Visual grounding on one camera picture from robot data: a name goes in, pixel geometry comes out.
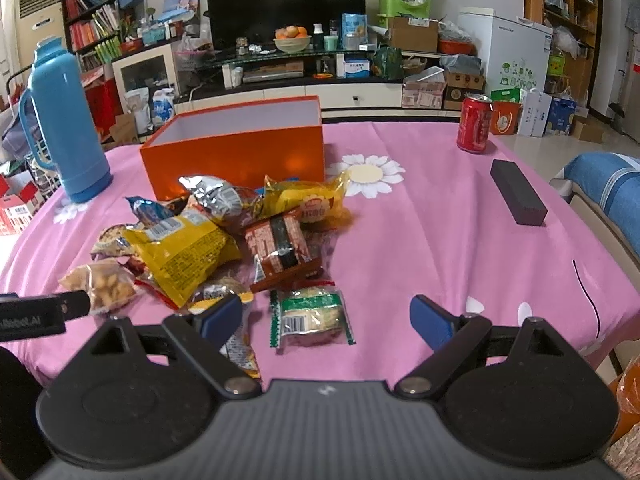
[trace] green cup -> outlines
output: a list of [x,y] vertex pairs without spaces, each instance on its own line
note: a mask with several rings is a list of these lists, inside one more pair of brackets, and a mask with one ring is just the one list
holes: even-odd
[[338,48],[338,36],[325,36],[324,37],[324,49],[336,50]]

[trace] thermos handle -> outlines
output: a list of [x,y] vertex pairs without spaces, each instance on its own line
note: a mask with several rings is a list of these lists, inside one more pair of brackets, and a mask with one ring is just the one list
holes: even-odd
[[27,143],[31,149],[31,153],[33,153],[33,158],[36,160],[38,165],[45,170],[57,170],[56,165],[51,162],[45,162],[40,158],[40,154],[38,153],[38,149],[36,147],[36,143],[33,140],[33,136],[31,135],[31,129],[29,128],[29,124],[27,123],[27,117],[25,115],[24,107],[27,104],[27,99],[31,99],[31,90],[28,88],[24,90],[22,95],[20,96],[20,103],[18,104],[18,116],[20,117],[20,124],[22,125],[22,130],[24,131],[24,135],[27,137]]

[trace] freezer lid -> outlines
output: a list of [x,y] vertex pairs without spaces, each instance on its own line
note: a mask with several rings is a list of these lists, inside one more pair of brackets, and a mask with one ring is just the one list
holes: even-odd
[[544,32],[545,34],[553,34],[554,30],[549,27],[545,27],[542,23],[532,22],[527,18],[515,18],[514,20],[509,20],[507,18],[503,18],[498,16],[495,13],[495,9],[487,9],[485,7],[462,7],[460,9],[460,14],[475,14],[478,16],[491,16],[496,20],[504,20],[505,22],[515,23],[516,25],[524,25],[525,27],[530,27],[535,30],[539,30],[540,32]]

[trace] black rectangular block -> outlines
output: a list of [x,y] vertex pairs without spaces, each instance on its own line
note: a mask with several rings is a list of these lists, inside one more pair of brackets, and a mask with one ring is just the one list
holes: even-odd
[[546,207],[515,162],[494,159],[491,176],[517,224],[542,225]]

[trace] white freezer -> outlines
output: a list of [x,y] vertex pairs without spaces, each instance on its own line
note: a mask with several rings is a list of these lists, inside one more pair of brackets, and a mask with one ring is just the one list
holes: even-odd
[[545,87],[553,30],[524,18],[507,20],[493,9],[466,8],[458,25],[473,39],[486,79],[484,92]]

